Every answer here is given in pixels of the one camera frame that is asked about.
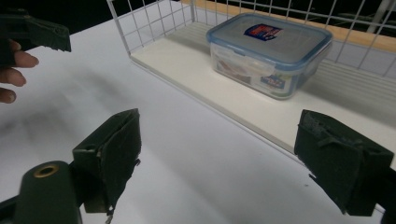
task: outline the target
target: white shelf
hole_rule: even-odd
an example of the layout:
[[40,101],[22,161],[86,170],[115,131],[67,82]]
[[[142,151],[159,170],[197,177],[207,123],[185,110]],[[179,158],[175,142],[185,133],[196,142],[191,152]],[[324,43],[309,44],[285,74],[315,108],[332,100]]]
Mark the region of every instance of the white shelf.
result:
[[396,152],[395,79],[325,61],[291,99],[274,100],[212,70],[205,41],[209,28],[195,22],[134,52],[132,59],[287,151],[293,152],[301,112],[308,109]]

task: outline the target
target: plastic food container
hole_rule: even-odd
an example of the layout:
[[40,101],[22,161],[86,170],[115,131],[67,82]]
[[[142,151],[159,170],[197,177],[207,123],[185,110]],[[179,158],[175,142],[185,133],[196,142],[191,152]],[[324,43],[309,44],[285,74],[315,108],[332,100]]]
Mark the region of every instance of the plastic food container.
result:
[[206,34],[213,69],[276,99],[288,99],[329,52],[324,29],[243,13]]

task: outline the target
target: human hand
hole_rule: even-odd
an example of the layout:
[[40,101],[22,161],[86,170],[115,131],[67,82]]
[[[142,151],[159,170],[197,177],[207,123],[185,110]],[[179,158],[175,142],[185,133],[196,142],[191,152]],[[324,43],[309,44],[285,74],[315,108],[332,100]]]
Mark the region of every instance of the human hand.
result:
[[[21,51],[21,45],[19,43],[9,40],[9,45],[14,52],[16,67],[28,68],[38,65],[38,59],[24,51]],[[26,79],[20,71],[14,68],[0,67],[0,83],[21,87],[26,84]],[[15,91],[0,87],[0,103],[11,104],[16,98],[17,95]]]

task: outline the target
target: blue container lid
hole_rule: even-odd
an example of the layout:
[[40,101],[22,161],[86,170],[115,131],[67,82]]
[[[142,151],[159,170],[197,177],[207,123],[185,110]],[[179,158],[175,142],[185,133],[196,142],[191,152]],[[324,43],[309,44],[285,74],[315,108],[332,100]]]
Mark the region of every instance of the blue container lid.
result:
[[242,13],[213,27],[210,43],[275,64],[276,69],[303,68],[332,42],[332,33],[293,21]]

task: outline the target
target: white wire rack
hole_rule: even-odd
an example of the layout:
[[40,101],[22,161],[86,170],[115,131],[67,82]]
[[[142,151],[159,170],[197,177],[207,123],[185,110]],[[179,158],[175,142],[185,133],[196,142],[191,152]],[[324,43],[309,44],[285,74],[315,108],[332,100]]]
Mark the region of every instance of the white wire rack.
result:
[[107,1],[129,54],[193,22],[214,26],[250,11],[327,29],[334,36],[328,60],[396,77],[396,0]]

